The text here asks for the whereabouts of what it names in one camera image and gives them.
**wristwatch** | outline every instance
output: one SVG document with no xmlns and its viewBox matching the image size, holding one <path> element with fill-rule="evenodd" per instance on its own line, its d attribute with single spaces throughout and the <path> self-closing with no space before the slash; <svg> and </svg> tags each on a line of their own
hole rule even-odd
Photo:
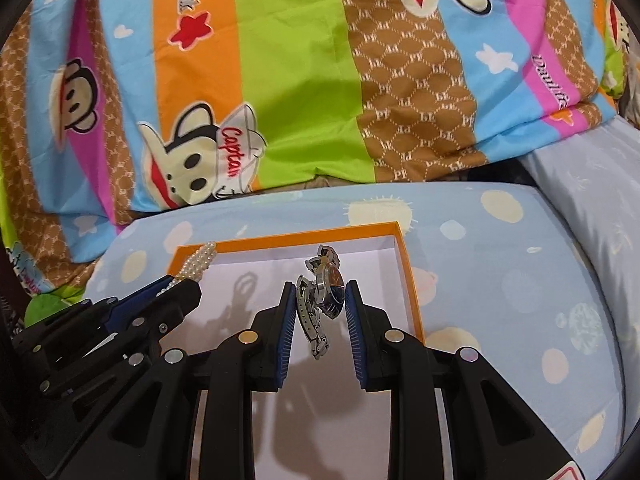
<svg viewBox="0 0 640 480">
<path fill-rule="evenodd" d="M 340 274 L 340 258 L 329 246 L 320 245 L 318 256 L 305 261 L 316 279 L 308 280 L 300 275 L 296 282 L 298 319 L 309 341 L 315 359 L 321 358 L 329 349 L 324 334 L 320 313 L 329 319 L 338 317 L 344 306 L 344 280 Z"/>
</svg>

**white heart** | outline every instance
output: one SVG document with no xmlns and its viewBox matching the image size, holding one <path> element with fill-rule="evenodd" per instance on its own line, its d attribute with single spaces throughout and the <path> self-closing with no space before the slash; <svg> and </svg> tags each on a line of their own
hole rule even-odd
<svg viewBox="0 0 640 480">
<path fill-rule="evenodd" d="M 131 34 L 133 34 L 133 30 L 125 27 L 123 24 L 118 25 L 113 31 L 113 37 L 117 40 L 128 38 Z"/>
</svg>

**watch face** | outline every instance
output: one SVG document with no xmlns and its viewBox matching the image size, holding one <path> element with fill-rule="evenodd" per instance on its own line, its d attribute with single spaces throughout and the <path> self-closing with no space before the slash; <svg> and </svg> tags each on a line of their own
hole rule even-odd
<svg viewBox="0 0 640 480">
<path fill-rule="evenodd" d="M 336 266 L 327 265 L 327 284 L 336 303 L 344 303 L 344 280 Z"/>
</svg>

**bed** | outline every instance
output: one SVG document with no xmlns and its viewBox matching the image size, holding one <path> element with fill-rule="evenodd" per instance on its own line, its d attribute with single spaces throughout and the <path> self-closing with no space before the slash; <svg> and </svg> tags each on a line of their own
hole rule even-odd
<svg viewBox="0 0 640 480">
<path fill-rule="evenodd" d="M 533 187 L 346 186 L 140 219 L 100 259 L 86 296 L 138 290 L 164 275 L 177 245 L 379 221 L 398 221 L 405 233 L 427 344 L 481 349 L 597 478 L 623 434 L 616 338 L 588 259 Z"/>
</svg>

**brown patterned stripe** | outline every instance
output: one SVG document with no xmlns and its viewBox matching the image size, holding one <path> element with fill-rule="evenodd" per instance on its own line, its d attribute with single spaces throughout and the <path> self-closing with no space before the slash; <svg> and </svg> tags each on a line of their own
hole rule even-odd
<svg viewBox="0 0 640 480">
<path fill-rule="evenodd" d="M 598 81 L 582 53 L 582 40 L 565 0 L 546 0 L 546 36 L 558 61 L 580 92 L 581 100 L 593 96 Z"/>
<path fill-rule="evenodd" d="M 45 277 L 56 288 L 69 281 L 83 286 L 88 266 L 70 262 L 58 217 L 42 211 L 31 174 L 25 112 L 30 21 L 31 7 L 0 54 L 0 156 L 6 198 L 18 240 Z"/>
<path fill-rule="evenodd" d="M 418 18 L 400 0 L 342 2 L 376 181 L 433 180 L 485 164 L 473 149 L 476 101 L 439 13 Z"/>
<path fill-rule="evenodd" d="M 587 119 L 587 123 L 590 129 L 595 128 L 602 123 L 602 112 L 595 104 L 578 103 L 575 106 L 575 109 L 578 110 L 582 115 L 584 115 L 584 118 Z"/>
<path fill-rule="evenodd" d="M 94 46 L 95 65 L 104 92 L 104 143 L 110 170 L 115 219 L 118 224 L 126 225 L 133 221 L 130 206 L 135 177 L 122 125 L 120 91 L 104 40 L 98 0 L 84 1 L 89 35 Z"/>
</svg>

